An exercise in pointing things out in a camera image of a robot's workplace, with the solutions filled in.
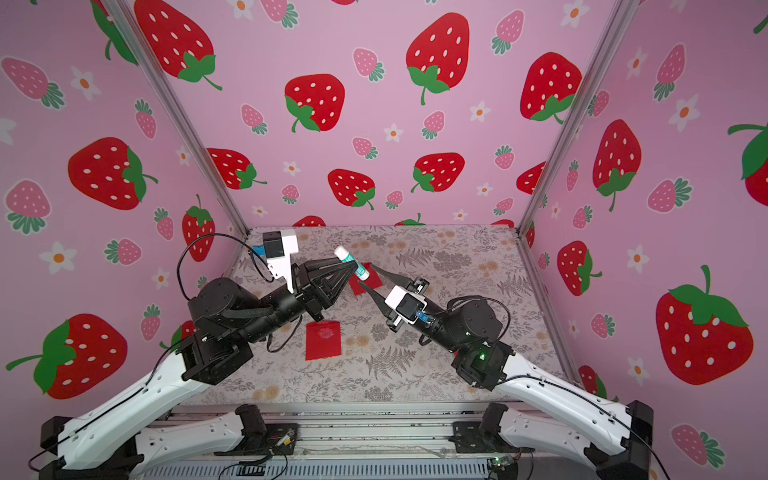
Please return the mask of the green white glue stick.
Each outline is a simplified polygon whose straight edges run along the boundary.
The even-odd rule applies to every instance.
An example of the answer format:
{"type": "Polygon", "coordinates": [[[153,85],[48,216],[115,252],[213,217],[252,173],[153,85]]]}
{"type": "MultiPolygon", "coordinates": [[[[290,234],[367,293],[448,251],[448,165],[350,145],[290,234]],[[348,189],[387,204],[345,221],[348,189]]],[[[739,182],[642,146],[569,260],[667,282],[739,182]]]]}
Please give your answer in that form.
{"type": "Polygon", "coordinates": [[[355,265],[355,276],[359,280],[365,281],[370,277],[368,269],[348,249],[343,246],[337,246],[334,253],[340,261],[355,265]]]}

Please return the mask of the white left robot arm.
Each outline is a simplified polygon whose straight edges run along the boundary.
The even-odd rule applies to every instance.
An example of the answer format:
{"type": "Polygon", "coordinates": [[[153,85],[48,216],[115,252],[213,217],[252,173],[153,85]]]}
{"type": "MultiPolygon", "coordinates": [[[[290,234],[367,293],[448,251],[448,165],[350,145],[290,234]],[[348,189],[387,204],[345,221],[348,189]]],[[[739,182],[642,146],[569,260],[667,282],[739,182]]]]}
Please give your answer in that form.
{"type": "Polygon", "coordinates": [[[271,438],[257,406],[213,419],[152,428],[162,414],[215,386],[248,363],[251,346],[303,314],[322,319],[358,266],[343,258],[292,264],[287,283],[257,298],[229,278],[213,281],[188,306],[197,327],[170,347],[145,377],[81,417],[56,416],[41,429],[54,460],[41,479],[137,479],[194,456],[272,456],[287,435],[271,438]]]}

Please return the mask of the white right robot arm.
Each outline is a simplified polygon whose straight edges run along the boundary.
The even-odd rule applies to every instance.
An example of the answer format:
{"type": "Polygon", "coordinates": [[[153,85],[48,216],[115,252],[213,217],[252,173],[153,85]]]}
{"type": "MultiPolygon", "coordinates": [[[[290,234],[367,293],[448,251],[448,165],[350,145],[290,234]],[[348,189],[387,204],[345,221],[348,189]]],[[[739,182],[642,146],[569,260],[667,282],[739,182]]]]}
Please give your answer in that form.
{"type": "Polygon", "coordinates": [[[424,341],[452,353],[452,367],[467,384],[540,412],[530,415],[492,403],[481,423],[487,436],[512,448],[575,461],[601,479],[648,478],[653,455],[651,407],[640,401],[624,405],[604,399],[526,359],[503,342],[508,325],[497,318],[495,299],[466,295],[441,307],[427,297],[426,280],[375,265],[369,268],[393,284],[387,295],[366,290],[391,330],[413,327],[424,341]]]}

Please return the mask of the red envelope far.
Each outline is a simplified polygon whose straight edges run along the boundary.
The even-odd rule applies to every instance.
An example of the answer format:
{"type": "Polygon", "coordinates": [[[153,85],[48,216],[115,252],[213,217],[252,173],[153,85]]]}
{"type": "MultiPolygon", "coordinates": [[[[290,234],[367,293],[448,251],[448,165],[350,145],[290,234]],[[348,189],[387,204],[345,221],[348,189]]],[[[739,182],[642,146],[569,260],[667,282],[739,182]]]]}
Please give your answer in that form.
{"type": "Polygon", "coordinates": [[[364,286],[369,287],[372,290],[376,290],[383,286],[383,282],[378,273],[372,269],[372,264],[366,262],[363,267],[368,272],[368,277],[365,280],[361,280],[356,274],[353,274],[349,280],[349,286],[354,296],[360,296],[367,292],[364,286]]]}

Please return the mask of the red envelope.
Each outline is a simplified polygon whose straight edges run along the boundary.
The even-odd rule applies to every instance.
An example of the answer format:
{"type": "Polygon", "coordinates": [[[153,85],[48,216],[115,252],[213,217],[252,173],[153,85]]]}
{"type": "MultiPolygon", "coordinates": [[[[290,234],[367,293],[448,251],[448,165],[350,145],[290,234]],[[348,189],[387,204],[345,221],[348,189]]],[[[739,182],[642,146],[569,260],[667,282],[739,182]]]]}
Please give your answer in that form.
{"type": "Polygon", "coordinates": [[[338,321],[313,322],[306,327],[306,361],[333,358],[341,353],[341,325],[338,321]]]}
{"type": "Polygon", "coordinates": [[[367,292],[364,286],[369,287],[372,290],[376,290],[383,286],[383,282],[378,273],[372,269],[372,264],[366,262],[363,267],[368,272],[368,277],[365,280],[361,280],[356,274],[353,274],[349,280],[349,286],[354,296],[360,296],[367,292]]]}

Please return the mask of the red envelope near left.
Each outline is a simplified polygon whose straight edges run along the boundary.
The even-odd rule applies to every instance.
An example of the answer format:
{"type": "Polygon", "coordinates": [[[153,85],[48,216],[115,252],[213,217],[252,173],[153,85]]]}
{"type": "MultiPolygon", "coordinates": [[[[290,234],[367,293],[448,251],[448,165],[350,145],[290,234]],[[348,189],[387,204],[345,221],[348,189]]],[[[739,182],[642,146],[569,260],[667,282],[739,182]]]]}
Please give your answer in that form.
{"type": "Polygon", "coordinates": [[[313,322],[306,327],[306,361],[333,358],[341,353],[341,325],[338,321],[313,322]]]}

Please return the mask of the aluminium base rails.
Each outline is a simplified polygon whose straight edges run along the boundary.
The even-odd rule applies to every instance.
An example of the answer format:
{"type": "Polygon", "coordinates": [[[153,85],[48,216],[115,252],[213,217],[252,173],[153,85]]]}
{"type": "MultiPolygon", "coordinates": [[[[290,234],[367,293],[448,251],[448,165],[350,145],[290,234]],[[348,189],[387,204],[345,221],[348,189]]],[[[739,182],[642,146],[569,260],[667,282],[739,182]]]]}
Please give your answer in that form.
{"type": "Polygon", "coordinates": [[[456,421],[480,421],[486,403],[264,404],[267,424],[298,423],[293,454],[195,454],[147,479],[497,479],[523,477],[534,452],[457,453],[456,421]]]}

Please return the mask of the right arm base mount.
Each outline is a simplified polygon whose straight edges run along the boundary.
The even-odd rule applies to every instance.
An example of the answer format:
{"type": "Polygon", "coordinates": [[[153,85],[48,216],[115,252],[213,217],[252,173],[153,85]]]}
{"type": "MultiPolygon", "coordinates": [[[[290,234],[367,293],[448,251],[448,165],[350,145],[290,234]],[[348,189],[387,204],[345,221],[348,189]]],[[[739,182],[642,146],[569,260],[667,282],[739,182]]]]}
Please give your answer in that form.
{"type": "Polygon", "coordinates": [[[506,404],[491,402],[480,421],[456,421],[452,424],[452,436],[449,441],[455,445],[457,453],[525,453],[502,439],[500,422],[509,411],[506,404]]]}

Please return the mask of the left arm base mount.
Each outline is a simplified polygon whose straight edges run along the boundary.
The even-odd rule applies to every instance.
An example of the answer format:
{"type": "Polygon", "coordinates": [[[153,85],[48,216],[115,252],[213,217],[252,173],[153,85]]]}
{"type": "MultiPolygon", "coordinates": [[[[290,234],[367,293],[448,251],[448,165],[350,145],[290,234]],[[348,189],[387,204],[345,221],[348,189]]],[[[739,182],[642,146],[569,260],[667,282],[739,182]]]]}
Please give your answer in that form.
{"type": "Polygon", "coordinates": [[[267,424],[255,404],[240,405],[234,414],[242,424],[239,430],[241,439],[231,448],[216,451],[215,456],[293,454],[299,434],[298,423],[267,424]]]}

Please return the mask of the aluminium frame post left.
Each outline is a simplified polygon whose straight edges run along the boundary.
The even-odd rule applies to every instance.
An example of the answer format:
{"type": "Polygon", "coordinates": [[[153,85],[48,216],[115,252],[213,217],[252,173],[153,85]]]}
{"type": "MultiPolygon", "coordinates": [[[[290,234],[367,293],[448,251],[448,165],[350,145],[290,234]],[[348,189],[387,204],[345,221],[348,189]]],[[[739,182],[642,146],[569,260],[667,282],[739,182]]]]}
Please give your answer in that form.
{"type": "Polygon", "coordinates": [[[250,228],[235,205],[229,190],[220,178],[214,162],[184,110],[183,104],[174,92],[172,85],[166,79],[166,73],[162,70],[152,53],[149,43],[141,33],[133,13],[133,1],[106,0],[104,5],[112,15],[116,28],[123,35],[128,47],[134,53],[139,62],[139,67],[144,72],[149,84],[162,103],[184,146],[191,153],[197,169],[205,178],[218,204],[226,213],[234,230],[241,236],[246,237],[250,228]]]}

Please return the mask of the aluminium frame post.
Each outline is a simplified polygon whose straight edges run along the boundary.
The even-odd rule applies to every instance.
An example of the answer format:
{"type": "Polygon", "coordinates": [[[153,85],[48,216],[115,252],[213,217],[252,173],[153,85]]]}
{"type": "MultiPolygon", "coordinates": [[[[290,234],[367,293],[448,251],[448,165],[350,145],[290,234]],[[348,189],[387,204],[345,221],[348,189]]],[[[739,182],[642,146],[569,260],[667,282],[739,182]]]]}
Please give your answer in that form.
{"type": "Polygon", "coordinates": [[[571,144],[575,140],[577,129],[584,120],[589,100],[597,92],[638,8],[639,1],[622,0],[614,3],[611,15],[608,17],[588,67],[585,69],[583,81],[575,100],[556,137],[549,158],[545,162],[545,167],[535,187],[529,206],[526,208],[520,225],[517,227],[520,239],[529,230],[544,195],[548,193],[551,184],[557,176],[558,170],[564,162],[571,144]]]}
{"type": "Polygon", "coordinates": [[[123,35],[128,47],[134,53],[139,62],[139,67],[144,72],[149,84],[162,103],[184,146],[191,153],[197,169],[205,178],[218,204],[226,213],[234,230],[241,236],[246,237],[250,228],[235,205],[229,190],[220,178],[214,162],[184,110],[183,104],[174,92],[172,85],[166,79],[166,73],[162,70],[152,53],[149,43],[141,33],[133,13],[133,1],[106,0],[104,5],[112,15],[116,28],[123,35]]]}

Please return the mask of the aluminium frame post right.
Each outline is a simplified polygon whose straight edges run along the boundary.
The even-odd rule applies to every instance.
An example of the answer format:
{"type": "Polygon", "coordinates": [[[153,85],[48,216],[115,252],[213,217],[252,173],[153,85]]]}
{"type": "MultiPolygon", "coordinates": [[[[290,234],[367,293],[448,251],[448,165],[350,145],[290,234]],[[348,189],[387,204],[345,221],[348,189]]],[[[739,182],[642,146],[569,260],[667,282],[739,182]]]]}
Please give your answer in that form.
{"type": "Polygon", "coordinates": [[[545,162],[545,167],[535,187],[529,206],[526,208],[520,225],[517,227],[520,239],[529,230],[544,195],[548,193],[551,184],[557,176],[558,170],[564,162],[571,144],[575,140],[577,129],[584,120],[589,100],[597,92],[638,8],[639,1],[622,0],[614,3],[611,15],[608,17],[588,67],[585,69],[583,81],[575,100],[556,137],[549,158],[545,162]]]}

